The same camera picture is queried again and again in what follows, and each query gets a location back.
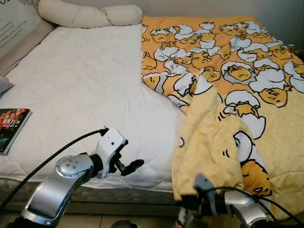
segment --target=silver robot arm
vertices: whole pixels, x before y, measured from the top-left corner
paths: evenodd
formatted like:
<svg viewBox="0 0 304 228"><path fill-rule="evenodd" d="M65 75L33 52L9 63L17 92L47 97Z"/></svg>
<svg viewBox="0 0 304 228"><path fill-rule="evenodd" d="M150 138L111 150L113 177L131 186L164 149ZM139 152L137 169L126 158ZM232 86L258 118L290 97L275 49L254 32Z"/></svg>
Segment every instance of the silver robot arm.
<svg viewBox="0 0 304 228"><path fill-rule="evenodd" d="M99 140L94 154L61 158L53 173L39 184L21 217L35 224L56 227L73 192L82 184L95 176L104 179L116 171L115 166L125 176L143 165L143 160L135 160L127 167L119 161L119 152L127 143L117 130L111 128Z"/></svg>

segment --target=wall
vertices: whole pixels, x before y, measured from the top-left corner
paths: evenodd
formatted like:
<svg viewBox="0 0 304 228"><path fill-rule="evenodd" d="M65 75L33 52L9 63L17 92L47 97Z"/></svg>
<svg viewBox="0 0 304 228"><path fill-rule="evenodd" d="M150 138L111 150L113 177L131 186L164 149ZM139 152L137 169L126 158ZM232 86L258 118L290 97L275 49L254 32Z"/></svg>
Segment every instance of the wall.
<svg viewBox="0 0 304 228"><path fill-rule="evenodd" d="M148 16L250 15L285 44L304 49L304 0L64 0L98 8L138 5Z"/></svg>

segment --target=book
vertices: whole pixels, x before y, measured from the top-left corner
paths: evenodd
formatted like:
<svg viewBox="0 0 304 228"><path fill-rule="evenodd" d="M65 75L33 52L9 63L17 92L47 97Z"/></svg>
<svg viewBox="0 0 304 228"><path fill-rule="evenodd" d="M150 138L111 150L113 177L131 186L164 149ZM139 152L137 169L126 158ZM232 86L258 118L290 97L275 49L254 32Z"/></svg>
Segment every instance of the book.
<svg viewBox="0 0 304 228"><path fill-rule="evenodd" d="M0 109L0 155L6 155L32 112L27 108Z"/></svg>

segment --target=bolster pillow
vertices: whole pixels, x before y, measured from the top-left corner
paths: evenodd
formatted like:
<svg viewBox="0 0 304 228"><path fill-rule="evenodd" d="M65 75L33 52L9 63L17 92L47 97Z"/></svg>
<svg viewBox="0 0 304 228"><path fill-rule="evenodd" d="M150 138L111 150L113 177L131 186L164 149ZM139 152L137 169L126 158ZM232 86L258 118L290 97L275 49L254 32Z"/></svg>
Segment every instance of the bolster pillow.
<svg viewBox="0 0 304 228"><path fill-rule="evenodd" d="M110 6L100 10L78 6L61 0L40 0L39 15L55 24L71 28L136 25L143 18L142 10L135 5Z"/></svg>

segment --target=yellow duvet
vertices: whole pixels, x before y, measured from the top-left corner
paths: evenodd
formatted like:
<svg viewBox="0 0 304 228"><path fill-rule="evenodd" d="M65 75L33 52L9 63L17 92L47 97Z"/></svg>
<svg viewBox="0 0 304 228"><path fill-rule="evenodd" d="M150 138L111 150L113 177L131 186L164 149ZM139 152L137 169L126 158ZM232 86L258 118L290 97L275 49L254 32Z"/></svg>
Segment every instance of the yellow duvet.
<svg viewBox="0 0 304 228"><path fill-rule="evenodd" d="M144 17L142 80L187 116L172 163L176 200L196 193L202 173L304 210L304 64L263 25Z"/></svg>

